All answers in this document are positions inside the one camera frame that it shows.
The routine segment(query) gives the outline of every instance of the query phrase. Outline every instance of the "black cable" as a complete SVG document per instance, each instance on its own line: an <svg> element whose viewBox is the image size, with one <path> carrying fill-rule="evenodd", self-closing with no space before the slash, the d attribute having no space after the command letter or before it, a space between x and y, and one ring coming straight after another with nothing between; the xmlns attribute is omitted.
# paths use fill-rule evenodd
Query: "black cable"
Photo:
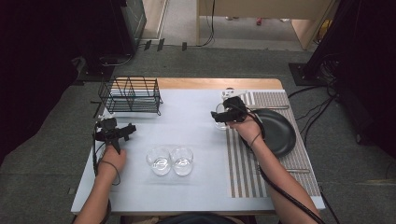
<svg viewBox="0 0 396 224"><path fill-rule="evenodd" d="M96 157L96 149L95 149L95 142L96 142L96 130L99 128L99 124L96 122L93 126L93 134L92 134L92 163L93 163L93 171L95 176L98 175L98 160Z"/></svg>
<svg viewBox="0 0 396 224"><path fill-rule="evenodd" d="M100 145L99 146L99 148L98 149L96 149L96 151L95 151L95 154L97 154L98 153L98 151L99 151L99 149L104 145L105 143L103 143L102 145Z"/></svg>
<svg viewBox="0 0 396 224"><path fill-rule="evenodd" d="M128 63L129 61L131 61L131 59L134 57L134 55L133 54L130 54L130 55L125 55L125 56L128 56L128 59L127 60L125 60L124 62L122 62L122 63L103 63L102 62L102 59L104 58L104 57L100 57L99 58L99 61L102 63L102 66L104 66L104 67L106 67L106 66L121 66L121 65L125 65L126 63Z"/></svg>
<svg viewBox="0 0 396 224"><path fill-rule="evenodd" d="M316 109L316 108L322 106L323 104L326 104L326 102L327 102L328 100L329 100L329 99L325 100L325 101L324 101L323 103L321 103L320 105L316 105L314 108L310 109L305 115L303 115L303 116L297 118L296 120L305 118L306 116L308 116L308 114L309 114L311 111L313 111L314 109Z"/></svg>
<svg viewBox="0 0 396 224"><path fill-rule="evenodd" d="M215 15L215 7L216 7L216 0L213 0L213 6L212 6L212 24L211 24L211 29L210 29L210 36L209 36L209 38L206 40L206 42L203 44L203 45L196 45L196 47L204 47L204 46L206 46L206 45L208 45L210 42L212 42L212 40L214 40L214 35L215 35L215 28L214 28L214 25L213 25L213 17L214 17L214 15Z"/></svg>
<svg viewBox="0 0 396 224"><path fill-rule="evenodd" d="M103 220L100 222L100 224L106 224L108 221L108 218L110 217L110 214L111 214L111 202L110 202L110 199L108 199L106 215L103 218Z"/></svg>
<svg viewBox="0 0 396 224"><path fill-rule="evenodd" d="M138 46L138 48L140 48L140 47L144 47L144 46L146 46L146 44L141 44L141 45L139 45ZM163 45L164 47L180 47L180 45ZM200 47L203 47L203 46L188 46L189 48L200 48Z"/></svg>
<svg viewBox="0 0 396 224"><path fill-rule="evenodd" d="M73 223L76 221L76 218L77 218L77 215L74 215L74 216L73 216L73 220L72 220L72 222L70 222L70 223L73 224Z"/></svg>
<svg viewBox="0 0 396 224"><path fill-rule="evenodd" d="M335 71L336 67L338 66L338 63L335 60L324 60L323 63L321 64L321 72L322 74L327 77L334 79L335 77L332 75L332 73Z"/></svg>
<svg viewBox="0 0 396 224"><path fill-rule="evenodd" d="M330 99L331 99L331 98L325 100L323 103L321 103L321 105L319 105L319 106L320 106L319 111L316 112L315 114L313 114L311 117L309 117L309 119L308 119L308 121L306 122L305 126L300 130L300 134L305 130L306 126L307 126L308 123L309 123L309 120L311 120L315 115L319 114L321 108L322 108L325 104L327 104L327 103L330 101Z"/></svg>
<svg viewBox="0 0 396 224"><path fill-rule="evenodd" d="M240 111L243 111L242 109L240 109L239 107L237 107L236 105L231 105L235 109L238 109ZM262 123L253 115L246 113L247 116L250 116L251 118L253 118L253 120L259 125L259 127L262 127ZM296 200L295 198L293 198L291 195L289 195L285 190L281 189L279 186L277 186L274 182L272 182L268 176L265 175L264 171L262 170L262 168L260 167L260 173L262 175L262 178L271 186L273 187L273 189L275 189L278 193L280 193L282 196L284 196L286 199L288 199L291 203L293 203L294 205L296 205L298 208L300 208L303 212L305 212L307 215L309 215L312 219L314 219L317 223L319 224L324 224L324 221L322 219L320 219L320 217L318 217L315 213L313 213L309 208L307 208L305 205L303 205L302 203L300 203L298 200Z"/></svg>
<svg viewBox="0 0 396 224"><path fill-rule="evenodd" d="M320 191L320 195L322 196L323 202L327 205L327 207L329 208L330 212L332 213L332 217L334 217L335 222L337 222L337 224L340 224L340 220L338 219L337 215L332 210L332 207L330 206L329 202L327 201L327 199L324 196L324 193L322 191Z"/></svg>
<svg viewBox="0 0 396 224"><path fill-rule="evenodd" d="M312 212L309 208L307 208L305 205L303 205L302 203L300 203L298 200L296 200L295 198L293 198L291 195L289 195L285 190L283 190L282 188L280 188L278 185L276 185L274 182L272 182L268 176L265 174L265 172L262 170L262 168L260 167L260 174L262 175L262 178L274 189L276 190L278 193L280 193L283 197L285 197L286 199L288 199L291 203L293 203L294 205L296 205L298 208L300 208L301 210L303 210L307 215L309 215L312 219L314 219L317 223L319 224L324 224L325 222L318 217L314 212Z"/></svg>
<svg viewBox="0 0 396 224"><path fill-rule="evenodd" d="M332 100L334 99L334 97L330 98L330 101L325 105L325 107L323 108L323 110L315 117L314 120L312 120L312 122L309 124L308 128L305 131L305 136L304 136L304 146L306 147L306 138L308 136L308 132L309 129L311 128L311 126L315 123L315 121L317 121L317 119L323 114L324 111L326 111L327 107L330 105L330 103L332 102Z"/></svg>
<svg viewBox="0 0 396 224"><path fill-rule="evenodd" d="M336 78L334 78L328 85L327 85L327 94L331 97L336 97L337 96L337 91L335 90L334 86L332 84L334 84L334 82L336 81ZM334 94L330 93L330 89L332 89L333 91L335 91Z"/></svg>
<svg viewBox="0 0 396 224"><path fill-rule="evenodd" d="M114 184L114 183L113 183L113 184L111 184L111 185L113 185L113 186L119 185L119 184L121 183L121 178L120 178L120 172L119 172L119 170L117 169L117 167L116 167L113 163L108 162L108 161L104 161L104 160L102 160L102 159L100 159L98 163L100 163L100 162L109 164L109 165L111 165L111 166L116 170L117 178L119 179L119 182L118 182L117 184Z"/></svg>
<svg viewBox="0 0 396 224"><path fill-rule="evenodd" d="M315 88L320 88L320 87L324 87L324 86L312 86L312 87L304 88L304 89L299 90L299 91L295 91L295 92L291 93L291 94L288 96L288 98L291 98L293 95L295 95L295 94L297 94L297 93L300 93L300 92L303 92L303 91L310 91L310 90L313 90L313 89L315 89Z"/></svg>
<svg viewBox="0 0 396 224"><path fill-rule="evenodd" d="M98 115L99 109L102 106L102 102L101 101L91 101L91 104L98 104L98 106L96 107L95 113L93 114L93 117L92 117L94 119Z"/></svg>

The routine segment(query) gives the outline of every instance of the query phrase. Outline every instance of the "gray carpet floor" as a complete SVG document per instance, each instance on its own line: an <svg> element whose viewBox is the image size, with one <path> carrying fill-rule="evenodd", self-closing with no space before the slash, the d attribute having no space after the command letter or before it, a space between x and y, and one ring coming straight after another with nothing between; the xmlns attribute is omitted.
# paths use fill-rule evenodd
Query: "gray carpet floor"
<svg viewBox="0 0 396 224"><path fill-rule="evenodd" d="M296 87L288 63L306 63L307 51L140 49L114 75L145 77L278 78L287 93ZM71 86L38 134L5 159L0 170L0 223L70 223L70 208L92 143L99 83ZM328 97L325 88L290 98L296 118ZM298 120L302 129L307 119ZM342 105L333 101L312 126L306 150L318 183L341 223L396 223L395 160L376 146L360 146ZM329 209L321 212L335 223ZM276 223L276 217L257 217ZM117 223L113 217L109 223Z"/></svg>

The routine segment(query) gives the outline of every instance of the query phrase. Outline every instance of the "gray striped mat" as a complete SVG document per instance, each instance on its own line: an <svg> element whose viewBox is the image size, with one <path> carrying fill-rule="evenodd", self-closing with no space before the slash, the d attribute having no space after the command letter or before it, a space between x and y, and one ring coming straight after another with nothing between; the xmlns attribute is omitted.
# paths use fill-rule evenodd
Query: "gray striped mat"
<svg viewBox="0 0 396 224"><path fill-rule="evenodd" d="M246 105L289 105L284 91L250 92L241 96ZM306 189L310 196L320 196L318 183L312 170L303 140L298 132L291 108L275 110L283 115L293 126L297 142L293 151L280 158L286 169L307 169L308 174L291 173ZM230 173L229 196L233 198L267 197L265 184L257 170L258 163L254 154L248 150L235 130L227 130L228 165Z"/></svg>

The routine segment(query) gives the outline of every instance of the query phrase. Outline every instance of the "white tabletop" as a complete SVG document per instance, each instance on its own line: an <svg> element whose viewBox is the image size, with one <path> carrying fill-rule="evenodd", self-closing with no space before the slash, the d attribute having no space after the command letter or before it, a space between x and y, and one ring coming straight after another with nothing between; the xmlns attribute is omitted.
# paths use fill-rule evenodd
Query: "white tabletop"
<svg viewBox="0 0 396 224"><path fill-rule="evenodd" d="M161 115L116 113L118 127L131 122L136 132L120 145L127 162L120 184L110 192L112 212L119 215L164 215L188 211L219 214L260 214L273 211L269 197L230 197L225 132L218 130L210 111L221 102L222 90L161 90ZM171 171L155 175L146 164L147 152L157 146L188 146L194 153L187 176ZM92 154L81 178L71 212L77 214L91 192L94 180ZM312 196L318 209L324 204Z"/></svg>

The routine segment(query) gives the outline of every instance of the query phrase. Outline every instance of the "black wire dish rack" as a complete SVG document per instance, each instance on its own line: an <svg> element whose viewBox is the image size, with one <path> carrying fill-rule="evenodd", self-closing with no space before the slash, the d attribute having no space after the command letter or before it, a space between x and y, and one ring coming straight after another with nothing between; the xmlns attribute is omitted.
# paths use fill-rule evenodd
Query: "black wire dish rack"
<svg viewBox="0 0 396 224"><path fill-rule="evenodd" d="M110 113L146 112L161 115L163 103L157 78L117 77L102 82L99 97Z"/></svg>

